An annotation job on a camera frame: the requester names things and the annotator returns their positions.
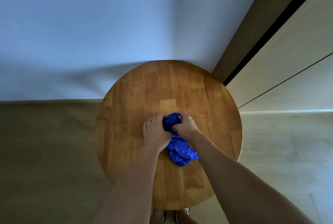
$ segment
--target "right hand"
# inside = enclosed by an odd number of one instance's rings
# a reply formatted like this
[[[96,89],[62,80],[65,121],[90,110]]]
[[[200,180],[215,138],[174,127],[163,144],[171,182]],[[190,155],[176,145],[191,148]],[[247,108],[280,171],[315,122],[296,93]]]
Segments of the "right hand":
[[[196,134],[201,134],[197,128],[194,120],[186,112],[180,111],[178,113],[181,117],[181,124],[176,124],[172,127],[174,132],[177,132],[184,140],[192,143]]]

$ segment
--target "left arm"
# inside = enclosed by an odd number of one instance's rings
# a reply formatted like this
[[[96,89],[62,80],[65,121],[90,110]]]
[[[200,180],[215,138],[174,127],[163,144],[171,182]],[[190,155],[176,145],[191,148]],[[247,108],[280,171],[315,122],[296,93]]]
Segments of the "left arm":
[[[162,120],[163,114],[159,114],[144,124],[144,147],[116,180],[93,224],[149,223],[157,158],[172,136],[164,131]]]

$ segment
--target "beige floor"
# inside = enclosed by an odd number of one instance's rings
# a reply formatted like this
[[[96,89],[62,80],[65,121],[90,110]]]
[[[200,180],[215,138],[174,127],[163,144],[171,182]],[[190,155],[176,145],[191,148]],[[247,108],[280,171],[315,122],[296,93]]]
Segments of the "beige floor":
[[[90,223],[110,188],[91,133],[98,106],[0,107],[2,223]],[[242,122],[240,162],[315,223],[333,223],[333,113],[243,114]],[[228,223],[215,197],[190,215]]]

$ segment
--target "blue cloth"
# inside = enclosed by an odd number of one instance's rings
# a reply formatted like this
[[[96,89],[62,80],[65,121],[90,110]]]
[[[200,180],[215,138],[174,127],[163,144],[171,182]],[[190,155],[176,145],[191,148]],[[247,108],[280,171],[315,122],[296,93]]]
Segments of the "blue cloth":
[[[179,167],[184,167],[193,159],[199,160],[199,158],[196,150],[190,148],[188,143],[181,138],[179,134],[172,131],[172,126],[180,123],[181,120],[179,119],[177,113],[171,113],[163,118],[164,130],[172,132],[172,138],[166,147],[168,149],[170,159]]]

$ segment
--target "wooden tabletop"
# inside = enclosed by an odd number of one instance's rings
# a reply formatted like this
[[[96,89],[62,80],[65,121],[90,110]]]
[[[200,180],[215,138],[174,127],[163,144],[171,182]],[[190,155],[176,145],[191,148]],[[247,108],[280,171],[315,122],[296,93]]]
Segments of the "wooden tabletop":
[[[181,61],[155,61],[120,78],[106,94],[96,120],[98,157],[113,182],[144,145],[142,126],[158,113],[183,110],[224,153],[238,160],[242,125],[227,89],[209,72]],[[167,150],[158,158],[152,207],[192,207],[214,194],[199,160],[179,168]]]

